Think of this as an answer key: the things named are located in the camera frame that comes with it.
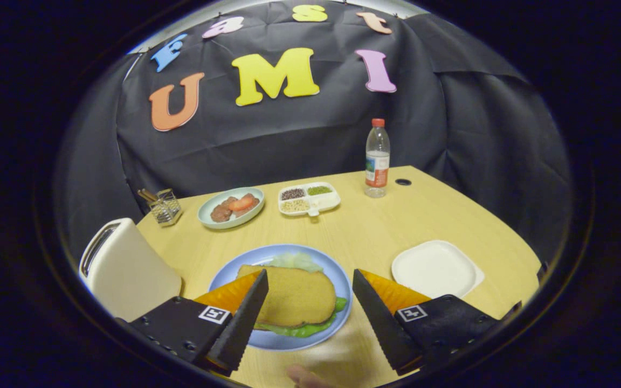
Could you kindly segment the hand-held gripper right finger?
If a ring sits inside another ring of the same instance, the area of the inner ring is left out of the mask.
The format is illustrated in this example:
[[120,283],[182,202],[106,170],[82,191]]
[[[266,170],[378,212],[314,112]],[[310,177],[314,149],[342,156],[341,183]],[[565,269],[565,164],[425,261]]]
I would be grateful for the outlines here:
[[495,319],[452,294],[431,298],[370,271],[353,273],[353,293],[398,375],[434,373],[471,352],[520,308]]

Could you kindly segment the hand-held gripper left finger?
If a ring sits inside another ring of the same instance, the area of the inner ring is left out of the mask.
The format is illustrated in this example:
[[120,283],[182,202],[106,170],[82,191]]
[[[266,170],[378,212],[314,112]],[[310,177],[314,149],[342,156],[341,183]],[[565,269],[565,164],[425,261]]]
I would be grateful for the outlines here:
[[240,366],[268,294],[267,270],[254,271],[231,285],[243,293],[235,297],[232,307],[214,298],[226,290],[222,286],[202,295],[200,301],[171,297],[128,322],[127,329],[168,358],[230,376]]

